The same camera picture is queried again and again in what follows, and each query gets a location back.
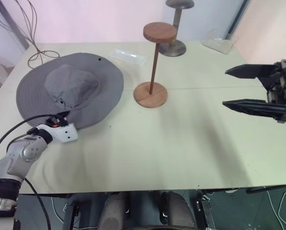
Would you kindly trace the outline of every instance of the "wall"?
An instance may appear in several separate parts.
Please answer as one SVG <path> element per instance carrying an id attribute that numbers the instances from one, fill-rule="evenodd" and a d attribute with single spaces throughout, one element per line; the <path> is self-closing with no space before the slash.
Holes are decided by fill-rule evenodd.
<path id="1" fill-rule="evenodd" d="M 235 35 L 236 47 L 249 63 L 286 58 L 286 0 L 252 0 Z"/>
<path id="2" fill-rule="evenodd" d="M 7 67 L 15 66 L 24 53 L 24 48 L 17 38 L 13 36 L 14 35 L 0 27 L 0 63 Z"/>
<path id="3" fill-rule="evenodd" d="M 26 0 L 19 0 L 29 9 Z M 165 0 L 31 0 L 38 14 L 37 42 L 145 41 L 143 27 L 150 22 L 173 23 L 174 9 Z M 4 0 L 11 16 L 24 27 L 14 1 Z M 228 30 L 242 0 L 195 0 L 184 10 L 179 39 L 200 39 L 212 28 Z"/>

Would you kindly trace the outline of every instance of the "table surface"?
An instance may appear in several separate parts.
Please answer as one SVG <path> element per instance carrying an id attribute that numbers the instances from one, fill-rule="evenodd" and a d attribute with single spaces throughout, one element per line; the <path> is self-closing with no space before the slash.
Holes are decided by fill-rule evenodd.
<path id="1" fill-rule="evenodd" d="M 27 178 L 39 193 L 78 193 L 126 190 L 176 190 L 286 184 L 286 123 L 232 111 L 222 101 L 263 99 L 257 79 L 225 75 L 244 64 L 236 50 L 228 55 L 185 43 L 180 57 L 159 55 L 155 81 L 168 91 L 156 109 L 139 106 L 134 88 L 149 81 L 155 45 L 140 43 L 40 44 L 62 56 L 75 52 L 101 55 L 124 75 L 118 105 L 100 123 L 79 130 L 79 139 L 52 143 L 34 163 Z M 135 65 L 109 58 L 113 49 L 146 55 Z M 0 137 L 22 121 L 16 88 L 30 70 L 30 47 L 0 89 Z M 29 128 L 15 130 L 0 147 Z M 20 193 L 32 193 L 26 183 Z"/>

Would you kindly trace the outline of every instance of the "cable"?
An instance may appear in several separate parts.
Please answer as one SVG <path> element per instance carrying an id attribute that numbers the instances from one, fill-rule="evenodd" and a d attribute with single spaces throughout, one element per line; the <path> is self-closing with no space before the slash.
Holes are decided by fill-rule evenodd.
<path id="1" fill-rule="evenodd" d="M 21 6 L 21 4 L 18 2 L 18 0 L 14 0 L 18 7 L 20 8 L 21 12 L 22 12 L 22 15 L 23 15 L 23 18 L 24 18 L 24 22 L 25 22 L 25 25 L 26 25 L 26 28 L 28 30 L 28 35 L 25 33 L 25 31 L 16 23 L 15 25 L 18 27 L 18 29 L 20 30 L 20 32 L 23 34 L 24 38 L 27 39 L 36 49 L 36 53 L 33 54 L 27 61 L 27 65 L 34 69 L 31 65 L 30 65 L 30 62 L 36 60 L 38 57 L 40 57 L 41 59 L 41 63 L 43 64 L 44 61 L 43 61 L 43 58 L 42 58 L 42 55 L 46 56 L 46 57 L 49 57 L 49 58 L 59 58 L 60 57 L 60 54 L 54 50 L 43 50 L 41 51 L 37 45 L 36 45 L 36 42 L 35 42 L 35 35 L 36 35 L 36 27 L 37 27 L 37 13 L 36 13 L 36 10 L 33 6 L 33 4 L 30 2 L 30 0 L 27 0 L 27 2 L 29 3 L 29 6 L 30 6 L 30 9 L 31 9 L 31 14 L 32 14 L 32 21 L 29 20 L 28 18 L 28 15 L 26 14 L 26 12 L 24 11 L 23 7 Z M 9 32 L 13 32 L 14 31 L 7 25 L 5 24 L 4 22 L 2 22 L 0 20 L 0 26 L 4 29 L 6 29 L 7 31 Z"/>
<path id="2" fill-rule="evenodd" d="M 285 229 L 284 229 L 284 226 L 283 226 L 283 224 L 282 224 L 282 222 L 281 222 L 281 220 L 278 218 L 278 216 L 277 216 L 277 214 L 276 214 L 276 212 L 275 212 L 275 210 L 274 210 L 274 207 L 273 207 L 273 204 L 272 204 L 272 201 L 271 201 L 271 197 L 270 197 L 269 191 L 267 191 L 267 194 L 268 194 L 269 201 L 270 201 L 270 205 L 271 205 L 271 207 L 272 207 L 272 210 L 273 210 L 273 212 L 274 212 L 274 215 L 276 216 L 276 218 L 277 218 L 279 224 L 281 225 L 282 230 L 285 230 Z"/>
<path id="3" fill-rule="evenodd" d="M 46 211 L 46 208 L 45 208 L 45 206 L 44 206 L 44 203 L 43 203 L 41 197 L 39 196 L 39 194 L 38 194 L 37 191 L 34 189 L 33 185 L 30 183 L 30 181 L 28 181 L 27 178 L 25 178 L 24 181 L 27 182 L 27 184 L 28 184 L 28 185 L 30 186 L 30 188 L 32 189 L 33 193 L 36 195 L 36 197 L 37 197 L 37 199 L 38 199 L 38 201 L 39 201 L 39 203 L 40 203 L 40 205 L 41 205 L 41 207 L 42 207 L 42 209 L 43 209 L 43 212 L 44 212 L 44 214 L 45 214 L 45 218 L 46 218 L 48 230 L 51 230 L 49 215 L 48 215 L 48 213 L 47 213 L 47 211 Z"/>
<path id="4" fill-rule="evenodd" d="M 18 128 L 19 126 L 21 126 L 22 124 L 28 122 L 28 121 L 31 121 L 33 119 L 36 119 L 36 118 L 40 118 L 40 117 L 46 117 L 46 116 L 53 116 L 57 119 L 62 119 L 64 120 L 64 118 L 60 115 L 53 115 L 53 114 L 44 114 L 44 115 L 37 115 L 37 116 L 33 116 L 33 117 L 30 117 L 28 119 L 25 119 L 24 121 L 18 123 L 17 125 L 15 125 L 13 128 L 11 128 L 8 132 L 6 132 L 1 138 L 0 138 L 0 144 L 2 143 L 2 141 L 11 133 L 13 132 L 16 128 Z"/>
<path id="5" fill-rule="evenodd" d="M 281 210 L 282 203 L 283 203 L 283 200 L 284 200 L 285 195 L 286 195 L 286 192 L 284 192 L 284 194 L 283 194 L 283 196 L 282 196 L 281 202 L 280 202 L 280 204 L 279 204 L 278 212 L 277 212 L 278 217 L 281 219 L 281 221 L 283 221 L 284 224 L 286 224 L 286 222 L 285 222 L 285 221 L 283 220 L 283 218 L 279 215 L 279 212 L 280 212 L 280 210 Z"/>
<path id="6" fill-rule="evenodd" d="M 53 209 L 53 212 L 55 213 L 55 215 L 56 215 L 56 217 L 58 218 L 58 220 L 62 223 L 62 224 L 64 224 L 64 220 L 58 215 L 58 213 L 57 213 L 57 211 L 56 211 L 56 208 L 55 208 L 55 205 L 54 205 L 54 203 L 53 203 L 53 198 L 51 197 L 51 204 L 52 204 L 52 209 Z M 77 227 L 74 227 L 73 226 L 73 228 L 74 229 L 77 229 L 77 230 L 84 230 L 84 229 L 93 229 L 93 228 L 97 228 L 97 226 L 96 227 L 83 227 L 83 228 L 77 228 Z"/>
<path id="7" fill-rule="evenodd" d="M 18 136 L 18 137 L 15 137 L 13 140 L 11 140 L 11 141 L 9 142 L 8 146 L 7 146 L 7 151 L 9 150 L 10 145 L 11 145 L 14 141 L 18 140 L 19 138 L 23 138 L 24 136 L 27 136 L 27 134 L 26 134 L 26 133 L 25 133 L 25 134 L 22 134 L 22 135 L 20 135 L 20 136 Z"/>

